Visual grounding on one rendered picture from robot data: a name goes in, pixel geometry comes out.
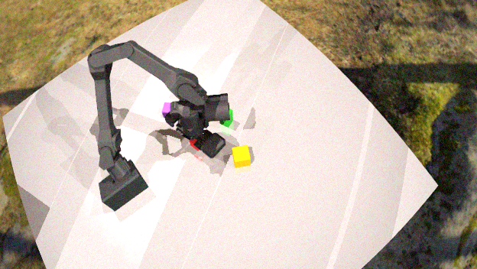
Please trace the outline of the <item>purple block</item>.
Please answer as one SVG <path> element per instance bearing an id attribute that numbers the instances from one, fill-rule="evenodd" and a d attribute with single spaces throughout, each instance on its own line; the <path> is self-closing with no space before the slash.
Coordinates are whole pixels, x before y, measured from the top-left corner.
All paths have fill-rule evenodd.
<path id="1" fill-rule="evenodd" d="M 165 118 L 166 114 L 170 111 L 170 103 L 169 102 L 165 102 L 164 103 L 164 107 L 163 107 L 163 110 L 162 110 L 162 113 L 163 113 L 163 117 Z"/>

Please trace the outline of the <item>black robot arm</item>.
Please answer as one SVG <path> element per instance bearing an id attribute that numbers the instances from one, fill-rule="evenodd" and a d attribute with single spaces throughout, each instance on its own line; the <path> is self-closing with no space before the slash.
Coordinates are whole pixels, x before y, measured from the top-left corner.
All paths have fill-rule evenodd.
<path id="1" fill-rule="evenodd" d="M 202 114 L 204 127 L 209 122 L 230 120 L 228 94 L 207 95 L 193 73 L 173 67 L 131 40 L 120 44 L 103 44 L 89 53 L 89 72 L 95 81 L 99 117 L 99 167 L 107 170 L 118 185 L 131 177 L 131 165 L 121 155 L 122 130 L 113 121 L 110 75 L 112 63 L 128 58 L 161 80 L 180 101 L 170 104 L 170 115 L 179 115 L 187 127 L 197 125 Z"/>

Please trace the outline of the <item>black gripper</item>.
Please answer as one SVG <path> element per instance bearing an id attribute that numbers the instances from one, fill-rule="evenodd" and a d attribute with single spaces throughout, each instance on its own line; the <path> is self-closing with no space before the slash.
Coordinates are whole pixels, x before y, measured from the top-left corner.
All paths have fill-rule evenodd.
<path id="1" fill-rule="evenodd" d="M 183 125 L 180 121 L 179 115 L 170 115 L 168 112 L 165 116 L 165 122 L 174 127 L 176 125 L 176 131 L 184 136 L 188 140 L 196 139 L 197 142 L 194 144 L 199 150 L 201 150 L 207 157 L 214 158 L 226 145 L 226 140 L 221 137 L 219 134 L 212 133 L 209 130 L 205 129 L 205 125 L 203 125 L 203 117 L 200 122 L 192 127 L 187 127 Z M 175 122 L 177 122 L 175 124 Z M 174 125 L 175 124 L 175 125 Z"/>

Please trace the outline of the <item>red block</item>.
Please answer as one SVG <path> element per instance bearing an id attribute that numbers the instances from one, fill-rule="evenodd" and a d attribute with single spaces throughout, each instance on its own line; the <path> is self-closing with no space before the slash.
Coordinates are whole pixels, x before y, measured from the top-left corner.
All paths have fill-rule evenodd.
<path id="1" fill-rule="evenodd" d="M 199 149 L 194 146 L 194 144 L 195 144 L 196 142 L 197 142 L 196 139 L 194 139 L 193 141 L 190 139 L 190 145 L 191 145 L 192 147 L 194 147 L 197 151 L 199 151 Z"/>

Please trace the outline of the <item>yellow block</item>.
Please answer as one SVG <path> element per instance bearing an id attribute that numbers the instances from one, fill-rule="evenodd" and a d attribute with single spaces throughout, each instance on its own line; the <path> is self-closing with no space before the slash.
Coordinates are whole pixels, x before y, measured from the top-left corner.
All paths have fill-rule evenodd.
<path id="1" fill-rule="evenodd" d="M 251 166 L 248 145 L 232 147 L 232 156 L 235 168 Z"/>

